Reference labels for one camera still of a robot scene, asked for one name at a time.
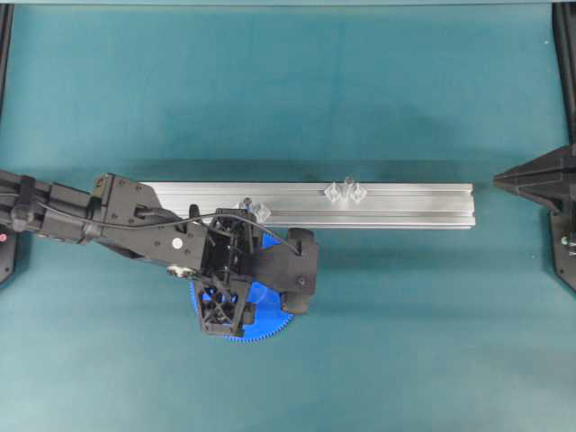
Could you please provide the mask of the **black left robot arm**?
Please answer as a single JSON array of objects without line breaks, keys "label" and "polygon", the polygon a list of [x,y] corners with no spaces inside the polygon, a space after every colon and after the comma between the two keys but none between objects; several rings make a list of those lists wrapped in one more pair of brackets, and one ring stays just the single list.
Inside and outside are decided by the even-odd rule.
[{"label": "black left robot arm", "polygon": [[251,213],[218,209],[186,218],[164,208],[154,189],[114,174],[90,192],[27,175],[1,174],[1,231],[84,245],[95,242],[128,259],[193,281],[201,330],[242,338],[257,317],[250,301],[251,259],[262,231]]}]

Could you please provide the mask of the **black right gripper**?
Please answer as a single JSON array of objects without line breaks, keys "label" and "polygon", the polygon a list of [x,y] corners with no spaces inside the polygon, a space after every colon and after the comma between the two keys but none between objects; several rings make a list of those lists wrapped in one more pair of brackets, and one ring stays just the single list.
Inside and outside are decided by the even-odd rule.
[{"label": "black right gripper", "polygon": [[[506,184],[517,180],[517,185]],[[514,166],[493,177],[493,185],[537,203],[550,212],[570,212],[575,204],[575,145]]]}]

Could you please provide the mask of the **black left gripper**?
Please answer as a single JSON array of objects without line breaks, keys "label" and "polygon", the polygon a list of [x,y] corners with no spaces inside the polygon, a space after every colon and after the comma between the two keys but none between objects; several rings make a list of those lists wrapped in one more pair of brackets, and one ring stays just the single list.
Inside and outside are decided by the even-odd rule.
[{"label": "black left gripper", "polygon": [[238,210],[217,209],[208,229],[202,253],[200,280],[193,281],[193,304],[200,330],[211,336],[243,338],[245,326],[256,318],[256,305],[248,300],[253,254],[260,248],[262,231],[251,201],[239,202]]}]

